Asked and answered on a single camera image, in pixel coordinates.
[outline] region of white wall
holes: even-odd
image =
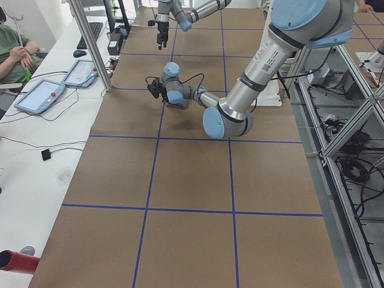
[[[61,4],[61,0],[0,0],[0,6],[9,15],[24,17],[17,23],[20,32],[36,41],[47,52],[71,21],[66,11],[69,10],[67,5]],[[6,24],[15,28],[9,17]]]

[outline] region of electronics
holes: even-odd
[[[97,71],[91,60],[76,60],[61,83],[69,87],[86,88],[97,77]]]
[[[64,84],[43,79],[14,106],[22,111],[40,114],[52,106],[64,90]]]
[[[101,29],[103,27],[103,23],[102,22],[90,22],[88,24],[89,24],[89,27],[92,31],[92,34],[93,34],[95,40],[97,40],[97,38],[100,35]],[[86,49],[86,43],[85,43],[85,40],[83,37],[80,38],[80,41],[77,44],[76,48],[77,49]]]
[[[119,55],[122,47],[123,36],[121,33],[112,33],[108,44],[109,55]]]
[[[355,82],[355,80],[353,79],[349,70],[347,70],[343,74],[340,80],[340,83],[337,85],[337,87],[340,87],[344,90],[344,92],[346,93],[345,98],[347,100],[351,100],[353,96],[359,96],[359,95],[362,96],[360,88],[358,84]]]

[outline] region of table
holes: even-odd
[[[110,56],[106,36],[106,17],[89,17],[88,20],[103,22],[98,47],[104,62]],[[44,59],[35,76],[54,71],[68,71],[76,58],[72,56],[80,40],[76,21],[73,21],[63,33],[52,50]],[[91,59],[89,53],[78,59]],[[23,91],[31,89],[40,79],[46,78],[60,82],[64,73],[37,77],[25,86]],[[89,129],[103,100],[104,87],[99,78],[87,89],[67,88],[57,104],[43,113],[46,119],[55,119],[63,110],[73,104],[54,121],[38,116],[23,118],[13,106],[9,108],[0,122],[0,137],[30,143],[35,146],[52,146],[59,143],[77,144],[51,148],[83,149],[89,135]],[[52,154],[52,159],[43,161],[41,151],[45,148],[33,148],[6,139],[0,141],[0,176],[2,193],[0,194],[0,250],[20,251],[27,245],[36,249],[40,257],[46,245],[68,184],[76,169],[81,151],[65,149]],[[32,276],[12,272],[0,272],[0,287],[27,287]]]
[[[259,46],[262,11],[224,9],[187,33],[171,22],[162,51],[138,27],[151,14],[137,14],[30,288],[343,287],[289,102],[214,140],[202,107],[146,90],[175,61],[224,96]]]

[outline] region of white object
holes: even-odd
[[[325,77],[328,75],[330,70],[331,69],[329,69],[328,64],[324,63],[323,67],[320,70],[316,71],[313,74],[309,74],[307,76],[309,84],[310,85],[321,85],[324,82]]]

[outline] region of metal post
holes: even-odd
[[[143,6],[142,1],[141,0],[133,0],[133,4],[134,4],[134,9],[135,9],[136,14],[137,14],[140,7]]]
[[[112,88],[111,81],[107,74],[107,70],[104,66],[103,59],[101,58],[100,51],[97,48],[96,40],[93,37],[92,31],[88,25],[88,21],[86,19],[83,7],[79,0],[68,0],[70,4],[71,10],[73,12],[73,16],[77,22],[77,25],[80,29],[80,33],[83,36],[87,49],[91,54],[91,58],[96,66],[97,72],[106,91],[110,91]]]
[[[308,49],[307,47],[304,47],[297,52],[294,64],[292,64],[291,68],[289,69],[287,77],[298,75],[298,73],[302,71],[310,53],[311,49]],[[287,89],[290,89],[294,81],[294,78],[288,78],[286,80]]]

